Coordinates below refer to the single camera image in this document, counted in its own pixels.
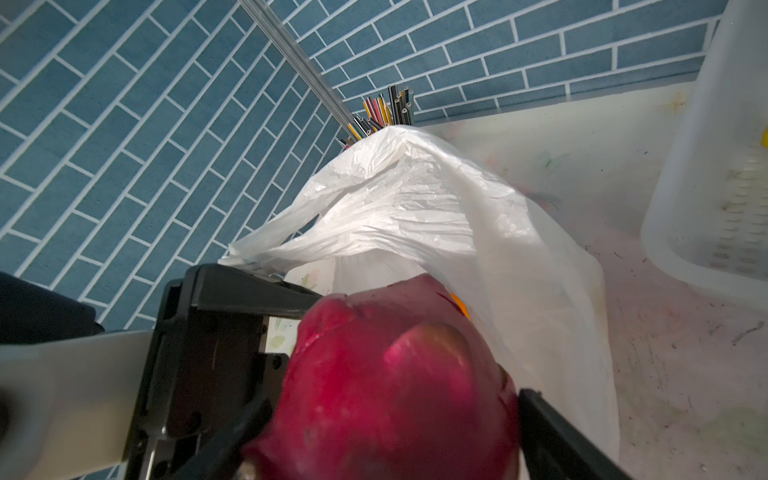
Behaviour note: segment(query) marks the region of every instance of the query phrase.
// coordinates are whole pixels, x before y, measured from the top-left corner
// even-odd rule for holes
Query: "white plastic bag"
[[[617,460],[602,270],[501,178],[437,137],[388,127],[328,163],[220,263],[273,273],[330,257],[335,292],[432,274],[467,305],[515,385],[543,392]]]

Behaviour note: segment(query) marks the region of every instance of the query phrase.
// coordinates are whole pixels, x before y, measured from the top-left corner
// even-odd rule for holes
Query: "white plastic basket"
[[[648,258],[768,310],[768,1],[730,0],[643,223]]]

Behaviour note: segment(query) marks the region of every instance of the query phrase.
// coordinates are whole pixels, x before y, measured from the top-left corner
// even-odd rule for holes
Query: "orange object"
[[[453,298],[453,301],[456,302],[456,305],[458,305],[459,309],[462,311],[462,313],[464,313],[464,316],[467,317],[471,322],[472,319],[469,318],[469,311],[467,310],[467,306],[464,304],[464,302],[462,302],[461,299],[459,299],[453,293],[451,293],[451,298]]]

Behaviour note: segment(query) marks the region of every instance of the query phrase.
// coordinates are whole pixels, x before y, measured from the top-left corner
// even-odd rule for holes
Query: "blue brick wall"
[[[699,71],[727,0],[274,0],[345,105],[396,82],[417,121]]]
[[[147,328],[339,125],[235,0],[0,2],[0,270]]]

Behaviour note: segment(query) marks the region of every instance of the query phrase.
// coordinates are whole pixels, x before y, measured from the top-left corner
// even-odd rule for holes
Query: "red dragon fruit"
[[[425,274],[307,312],[243,457],[264,480],[508,480],[519,443],[512,380]]]

